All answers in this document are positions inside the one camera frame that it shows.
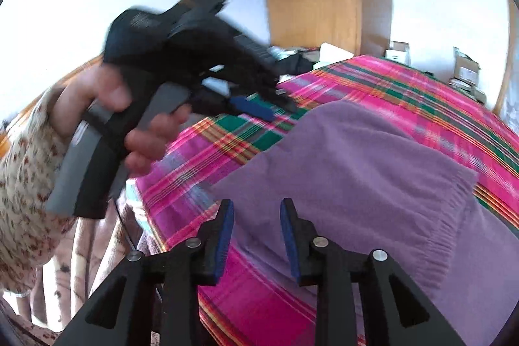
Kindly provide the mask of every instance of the purple garment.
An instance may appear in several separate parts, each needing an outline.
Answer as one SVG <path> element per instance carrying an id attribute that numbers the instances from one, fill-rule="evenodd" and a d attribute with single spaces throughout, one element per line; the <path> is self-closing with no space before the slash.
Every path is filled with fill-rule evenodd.
<path id="1" fill-rule="evenodd" d="M 315 303 L 290 276 L 284 197 L 343 248 L 388 251 L 468 346 L 489 346 L 519 300 L 519 240 L 477 203 L 476 180 L 382 117 L 336 101 L 308 112 L 212 193 L 234 201 L 238 247 L 299 298 Z"/>

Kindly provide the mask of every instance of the black wire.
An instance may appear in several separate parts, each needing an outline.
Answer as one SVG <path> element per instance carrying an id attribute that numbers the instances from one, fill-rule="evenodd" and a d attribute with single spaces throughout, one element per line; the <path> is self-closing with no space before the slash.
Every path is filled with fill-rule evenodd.
<path id="1" fill-rule="evenodd" d="M 126 227 L 125 223 L 123 222 L 123 218 L 121 217 L 121 213 L 119 211 L 119 207 L 117 207 L 117 201 L 112 198 L 114 202 L 115 211 L 117 213 L 117 216 L 119 217 L 119 222 L 121 223 L 121 226 L 123 227 L 123 231 L 125 233 L 126 241 L 130 244 L 130 247 L 133 251 L 137 251 L 137 247 L 134 244 L 133 240 L 131 239 L 130 232 L 128 231 L 128 228 Z M 156 285 L 155 286 L 155 293 L 157 294 L 157 298 L 160 303 L 162 303 L 162 296 L 163 296 L 163 289 L 162 285 Z"/>

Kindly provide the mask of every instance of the floral sleeve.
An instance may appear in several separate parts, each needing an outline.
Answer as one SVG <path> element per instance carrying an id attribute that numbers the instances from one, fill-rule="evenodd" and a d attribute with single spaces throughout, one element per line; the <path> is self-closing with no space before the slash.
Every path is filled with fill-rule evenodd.
<path id="1" fill-rule="evenodd" d="M 67 143 L 48 122 L 62 89 L 50 89 L 0 161 L 0 289 L 29 291 L 74 220 L 45 212 Z"/>

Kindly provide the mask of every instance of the silver screw head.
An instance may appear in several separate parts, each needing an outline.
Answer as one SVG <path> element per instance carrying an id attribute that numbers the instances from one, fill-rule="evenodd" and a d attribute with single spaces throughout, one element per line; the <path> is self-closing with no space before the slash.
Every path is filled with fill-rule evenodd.
<path id="1" fill-rule="evenodd" d="M 198 248 L 200 245 L 202 245 L 202 241 L 199 240 L 198 237 L 190 237 L 186 240 L 186 246 L 188 248 Z"/>
<path id="2" fill-rule="evenodd" d="M 329 242 L 328 239 L 326 239 L 323 236 L 318 236 L 313 238 L 313 245 L 315 245 L 318 248 L 326 248 L 328 246 Z"/>
<path id="3" fill-rule="evenodd" d="M 373 258 L 377 261 L 385 261 L 388 259 L 388 253 L 382 249 L 373 251 Z"/>
<path id="4" fill-rule="evenodd" d="M 142 258 L 143 253 L 140 251 L 132 251 L 128 255 L 126 255 L 126 260 L 128 261 L 139 261 Z"/>

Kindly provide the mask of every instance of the striped blanket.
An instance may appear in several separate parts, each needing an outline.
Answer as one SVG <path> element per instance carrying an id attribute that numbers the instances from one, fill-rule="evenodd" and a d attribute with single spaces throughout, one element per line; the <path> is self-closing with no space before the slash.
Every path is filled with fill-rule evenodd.
<path id="1" fill-rule="evenodd" d="M 474 195 L 519 237 L 519 140 L 476 102 L 416 70 L 369 56 L 281 87 L 298 102 L 298 114 L 277 110 L 273 123 L 248 116 L 204 119 L 181 133 L 152 173 L 137 180 L 162 250 L 193 236 L 215 215 L 216 198 L 207 186 L 279 141 L 308 110 L 340 99 L 376 111 L 417 142 L 476 170 Z M 315 309 L 277 286 L 233 246 L 219 285 L 200 289 L 199 299 L 202 322 L 222 345 L 313 344 Z"/>

